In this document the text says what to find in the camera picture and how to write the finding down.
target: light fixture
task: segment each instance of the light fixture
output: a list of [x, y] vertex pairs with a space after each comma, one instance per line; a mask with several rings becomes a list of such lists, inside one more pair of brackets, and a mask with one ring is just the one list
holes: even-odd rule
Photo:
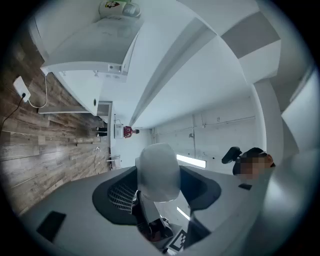
[[188, 164], [194, 165], [194, 166], [206, 168], [206, 161], [203, 161], [203, 160], [194, 159], [194, 158], [183, 156], [180, 154], [176, 155], [176, 159], [183, 161], [183, 162], [186, 162]]
[[179, 213], [181, 213], [188, 221], [190, 221], [190, 217], [186, 215], [179, 207], [176, 207]]

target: wooden floor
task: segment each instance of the wooden floor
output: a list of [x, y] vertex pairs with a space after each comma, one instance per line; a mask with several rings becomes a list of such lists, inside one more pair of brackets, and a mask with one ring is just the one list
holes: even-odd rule
[[[1, 124], [20, 101], [13, 87], [18, 76], [31, 93], [30, 101], [36, 106], [44, 104], [43, 62], [29, 34], [20, 35], [0, 73]], [[52, 73], [47, 76], [47, 95], [47, 107], [79, 106]], [[106, 142], [77, 146], [100, 142], [95, 127], [103, 125], [91, 114], [41, 115], [22, 102], [5, 122], [0, 136], [1, 184], [13, 210], [23, 214], [64, 183], [107, 172], [110, 148]]]

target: red shirt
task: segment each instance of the red shirt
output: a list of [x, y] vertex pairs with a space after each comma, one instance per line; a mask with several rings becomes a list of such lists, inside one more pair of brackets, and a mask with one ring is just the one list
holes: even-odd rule
[[130, 126], [123, 127], [123, 137], [130, 138], [132, 136], [132, 128]]

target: white power adapter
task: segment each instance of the white power adapter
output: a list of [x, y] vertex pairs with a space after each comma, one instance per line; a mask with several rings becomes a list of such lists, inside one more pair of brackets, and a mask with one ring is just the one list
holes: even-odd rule
[[25, 85], [25, 82], [22, 80], [22, 77], [19, 76], [14, 82], [13, 86], [16, 90], [16, 92], [20, 95], [22, 98], [22, 95], [25, 94], [25, 97], [23, 98], [24, 102], [27, 102], [31, 96], [28, 88]]

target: black cable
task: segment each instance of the black cable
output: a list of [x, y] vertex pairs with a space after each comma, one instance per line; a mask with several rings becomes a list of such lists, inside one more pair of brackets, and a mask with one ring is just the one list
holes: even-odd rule
[[18, 110], [18, 108], [20, 107], [20, 103], [22, 102], [22, 100], [24, 99], [24, 97], [26, 97], [26, 94], [25, 94], [25, 93], [22, 94], [22, 98], [20, 99], [19, 104], [18, 104], [18, 106], [16, 107], [16, 109], [15, 109], [6, 119], [4, 119], [4, 121], [2, 122], [1, 129], [0, 129], [0, 136], [1, 136], [2, 128], [4, 127], [5, 121], [7, 121], [7, 119], [8, 119], [9, 117], [11, 117], [11, 115], [12, 115], [14, 112], [16, 112], [16, 111]]
[[96, 157], [97, 157], [98, 151], [99, 151], [99, 149], [96, 150], [96, 153], [95, 153], [95, 156], [94, 156], [94, 160], [93, 160], [93, 162], [94, 162], [94, 172], [95, 172], [95, 175], [97, 175], [97, 171], [96, 171]]
[[[118, 121], [118, 120], [119, 120], [119, 123], [122, 124], [121, 121], [120, 121], [120, 119], [116, 119], [116, 120], [114, 120], [114, 121]], [[123, 124], [122, 124], [122, 125], [123, 125]]]

